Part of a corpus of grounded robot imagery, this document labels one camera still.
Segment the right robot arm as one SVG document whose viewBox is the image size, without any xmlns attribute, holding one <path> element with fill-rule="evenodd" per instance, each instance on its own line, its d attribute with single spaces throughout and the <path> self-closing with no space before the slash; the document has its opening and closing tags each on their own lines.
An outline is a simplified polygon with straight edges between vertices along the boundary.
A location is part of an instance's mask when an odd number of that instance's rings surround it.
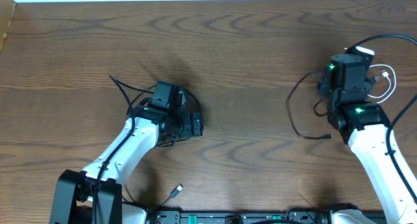
<svg viewBox="0 0 417 224">
<path fill-rule="evenodd" d="M 331 58 L 319 82 L 327 119 L 359 159 L 379 198 L 387 223 L 416 222 L 416 177 L 395 144 L 382 107 L 367 100 L 370 55 Z"/>
</svg>

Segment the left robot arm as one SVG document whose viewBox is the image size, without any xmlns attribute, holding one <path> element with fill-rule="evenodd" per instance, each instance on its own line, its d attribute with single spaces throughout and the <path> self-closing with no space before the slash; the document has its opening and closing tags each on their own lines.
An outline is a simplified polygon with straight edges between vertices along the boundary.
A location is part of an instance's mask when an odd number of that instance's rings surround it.
<svg viewBox="0 0 417 224">
<path fill-rule="evenodd" d="M 92 163 L 59 177 L 50 223 L 147 223 L 149 211 L 124 201 L 122 187 L 141 159 L 155 147 L 171 147 L 203 134 L 201 105 L 187 112 L 188 90 L 159 81 L 151 97 L 134 105 L 128 101 L 120 134 Z"/>
</svg>

